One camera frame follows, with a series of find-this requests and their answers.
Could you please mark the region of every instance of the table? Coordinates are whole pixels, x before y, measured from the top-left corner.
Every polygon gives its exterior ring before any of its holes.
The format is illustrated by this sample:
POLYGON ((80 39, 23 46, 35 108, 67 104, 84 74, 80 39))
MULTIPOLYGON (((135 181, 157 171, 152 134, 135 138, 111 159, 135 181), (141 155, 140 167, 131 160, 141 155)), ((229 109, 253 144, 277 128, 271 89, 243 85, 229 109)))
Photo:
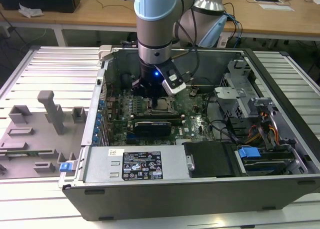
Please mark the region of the table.
MULTIPOLYGON (((132 2, 123 0, 98 1, 81 0, 74 13, 45 11, 44 16, 31 19, 22 16, 18 11, 2 9, 1 12, 14 27, 53 29, 58 45, 62 47, 67 46, 63 35, 65 29, 136 31, 136 15, 132 11, 132 2)), ((259 3, 249 3, 245 0, 223 0, 223 2, 231 2, 234 5, 236 19, 243 25, 243 37, 320 41, 320 17, 317 16, 320 13, 320 5, 316 5, 314 2, 290 0, 289 3, 295 11, 265 10, 259 6, 259 3)), ((228 13, 232 13, 230 5, 225 7, 228 13)), ((0 26, 8 26, 8 23, 1 17, 0 26)), ((219 47, 226 46, 226 41, 233 31, 234 25, 228 21, 221 34, 219 47)))
MULTIPOLYGON (((63 30, 136 32, 133 3, 123 0, 81 0, 74 13, 44 11, 44 16, 27 18, 17 10, 0 11, 14 27, 53 29, 60 47, 68 45, 63 30)), ((0 15, 0 27, 9 26, 0 15)), ((5 29, 4 35, 10 36, 5 29)))
MULTIPOLYGON (((223 2, 234 5, 236 19, 243 25, 244 38, 320 41, 320 5, 314 2, 290 0, 284 3, 290 4, 294 11, 266 10, 259 6, 260 3, 249 3, 246 0, 223 2)), ((225 7, 232 14, 231 5, 225 7)), ((231 22, 224 28, 220 41, 228 40, 230 27, 234 29, 231 22)))
MULTIPOLYGON (((10 123, 8 113, 12 105, 27 105, 31 112, 45 111, 43 104, 36 100, 40 90, 53 90, 54 102, 60 104, 63 111, 70 111, 73 106, 85 107, 87 111, 101 67, 98 50, 97 47, 43 46, 29 51, 0 89, 0 137, 10 123)), ((309 76, 279 52, 256 51, 255 54, 292 104, 296 103, 295 107, 305 116, 303 119, 314 127, 320 124, 319 104, 310 108, 308 103, 303 107, 297 103, 312 102, 317 96, 319 87, 310 84, 309 76), (308 96, 292 95, 295 88, 308 92, 308 96)), ((268 96, 263 85, 258 83, 258 86, 268 96)), ((319 193, 305 195, 282 210, 90 222, 68 201, 58 187, 58 180, 58 177, 0 180, 0 228, 56 229, 62 225, 77 229, 207 229, 248 225, 255 225, 257 229, 319 228, 319 193)))

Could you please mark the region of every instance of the table leg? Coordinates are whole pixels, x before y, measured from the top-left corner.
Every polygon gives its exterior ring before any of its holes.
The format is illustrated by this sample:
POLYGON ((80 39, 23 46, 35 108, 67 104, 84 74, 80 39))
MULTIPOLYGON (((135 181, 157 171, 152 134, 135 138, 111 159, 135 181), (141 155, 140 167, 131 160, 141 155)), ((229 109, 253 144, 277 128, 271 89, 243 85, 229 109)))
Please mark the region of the table leg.
POLYGON ((278 41, 278 39, 271 39, 268 45, 268 49, 272 49, 278 41))
POLYGON ((67 47, 68 43, 64 37, 62 29, 55 28, 53 30, 54 30, 55 38, 56 38, 56 41, 58 42, 59 47, 67 47))
POLYGON ((5 26, 0 26, 0 33, 3 35, 4 38, 10 37, 10 33, 7 30, 7 27, 5 27, 5 26))
POLYGON ((217 48, 226 48, 229 36, 221 34, 218 40, 217 48))

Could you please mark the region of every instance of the metal slat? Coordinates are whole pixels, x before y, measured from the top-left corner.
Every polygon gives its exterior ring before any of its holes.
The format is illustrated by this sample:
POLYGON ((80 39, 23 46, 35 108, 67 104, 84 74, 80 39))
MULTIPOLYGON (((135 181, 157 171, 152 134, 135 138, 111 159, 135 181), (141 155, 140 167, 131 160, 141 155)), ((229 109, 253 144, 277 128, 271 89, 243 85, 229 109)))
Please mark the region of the metal slat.
MULTIPOLYGON (((54 99, 91 99, 92 91, 55 91, 54 99)), ((6 99, 37 99, 39 91, 11 91, 6 99)))
POLYGON ((320 116, 304 115, 302 118, 308 125, 320 125, 320 116))
POLYGON ((278 52, 278 51, 260 51, 260 50, 254 50, 253 52, 254 52, 254 54, 257 55, 257 57, 259 57, 259 56, 258 56, 259 54, 280 54, 280 52, 278 52))
POLYGON ((297 112, 301 116, 320 116, 320 110, 309 107, 298 107, 297 112))
POLYGON ((96 60, 33 59, 31 65, 97 65, 96 60))
POLYGON ((22 77, 86 77, 86 78, 96 78, 97 71, 72 71, 72 70, 47 70, 47 71, 38 71, 38 70, 25 70, 22 77))
POLYGON ((319 99, 290 99, 289 100, 294 107, 316 107, 320 110, 320 98, 319 99))
POLYGON ((37 91, 50 90, 50 91, 90 91, 94 90, 95 84, 42 84, 42 83, 22 83, 15 84, 12 91, 37 91))
MULTIPOLYGON (((318 91, 315 91, 316 86, 311 87, 311 84, 308 83, 308 80, 311 80, 308 75, 305 76, 307 78, 303 77, 304 72, 299 72, 299 68, 294 67, 294 63, 291 63, 287 57, 283 56, 282 61, 279 61, 270 59, 263 53, 256 53, 256 56, 263 62, 280 89, 320 139, 320 96, 318 91)), ((269 95, 260 81, 257 80, 256 83, 263 95, 268 97, 269 95)))
POLYGON ((100 69, 100 66, 94 66, 94 65, 65 65, 65 66, 56 66, 56 65, 29 65, 27 70, 34 70, 34 71, 64 71, 64 70, 70 70, 70 71, 98 71, 100 69))
POLYGON ((304 81, 304 79, 301 78, 301 76, 298 73, 295 73, 295 74, 270 73, 270 75, 272 76, 273 79, 302 80, 302 81, 304 81))
POLYGON ((284 57, 281 55, 281 54, 274 54, 274 53, 259 53, 256 55, 259 57, 259 58, 281 58, 283 59, 284 57))
POLYGON ((74 53, 37 53, 34 59, 54 59, 54 60, 95 60, 99 61, 97 54, 74 54, 74 53))
POLYGON ((266 68, 292 68, 288 63, 262 63, 262 65, 266 68))
MULTIPOLYGON (((274 80, 277 85, 281 88, 282 86, 308 86, 309 84, 305 80, 295 80, 295 79, 275 79, 274 80)), ((257 85, 261 85, 259 80, 256 80, 255 83, 257 85)))
POLYGON ((262 63, 283 63, 287 64, 288 62, 282 57, 282 58, 259 58, 260 62, 262 63))
MULTIPOLYGON (((61 107, 61 108, 62 108, 63 112, 71 112, 73 110, 72 107, 61 107)), ((83 108, 86 112, 89 111, 88 106, 84 106, 83 108)), ((0 109, 0 120, 9 118, 9 113, 10 113, 11 109, 12 108, 0 109)), ((28 107, 28 109, 31 113, 44 113, 44 112, 46 112, 46 109, 44 107, 43 108, 28 107)))
MULTIPOLYGON (((62 108, 90 107, 90 99, 53 99, 54 104, 62 108)), ((10 99, 0 101, 0 108, 12 108, 14 105, 26 105, 28 108, 44 108, 37 99, 10 99)))
POLYGON ((319 95, 313 92, 284 92, 285 96, 288 99, 302 99, 302 100, 310 100, 310 99, 319 99, 319 95))
POLYGON ((16 83, 94 84, 94 77, 20 77, 16 83))
POLYGON ((0 119, 0 128, 7 129, 10 123, 11 123, 11 118, 0 119))

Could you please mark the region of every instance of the wooden desk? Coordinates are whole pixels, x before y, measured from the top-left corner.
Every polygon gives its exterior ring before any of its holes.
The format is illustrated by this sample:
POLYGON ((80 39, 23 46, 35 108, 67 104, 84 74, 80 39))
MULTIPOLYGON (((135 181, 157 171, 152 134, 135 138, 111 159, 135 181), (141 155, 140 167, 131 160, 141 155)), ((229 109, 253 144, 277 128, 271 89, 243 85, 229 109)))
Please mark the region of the wooden desk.
MULTIPOLYGON (((320 5, 314 2, 284 1, 283 5, 294 11, 266 10, 259 6, 261 3, 246 0, 223 0, 228 2, 234 5, 236 19, 243 25, 243 37, 320 41, 320 5)), ((232 14, 231 5, 225 8, 232 14)), ((221 36, 228 39, 234 28, 232 22, 227 22, 221 36)))
MULTIPOLYGON (((223 0, 223 3, 228 2, 234 5, 236 19, 243 25, 243 37, 320 41, 320 5, 314 2, 290 0, 294 11, 265 10, 259 3, 223 0)), ((232 13, 230 5, 225 7, 228 13, 232 13)), ((15 27, 53 29, 59 46, 67 46, 63 29, 136 31, 133 3, 123 0, 81 0, 74 13, 45 11, 44 16, 33 18, 24 17, 18 11, 2 9, 1 12, 15 27)), ((0 26, 8 26, 1 17, 0 26)), ((223 47, 233 31, 233 23, 227 22, 219 40, 220 46, 223 47)))

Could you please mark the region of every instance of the power supply label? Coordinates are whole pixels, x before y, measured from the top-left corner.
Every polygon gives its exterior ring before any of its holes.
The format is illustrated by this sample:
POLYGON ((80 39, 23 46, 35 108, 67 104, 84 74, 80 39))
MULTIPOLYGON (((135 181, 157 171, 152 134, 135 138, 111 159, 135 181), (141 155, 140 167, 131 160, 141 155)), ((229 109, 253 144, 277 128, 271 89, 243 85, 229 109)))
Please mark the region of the power supply label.
POLYGON ((157 180, 163 179, 160 151, 124 152, 122 160, 122 179, 157 180))

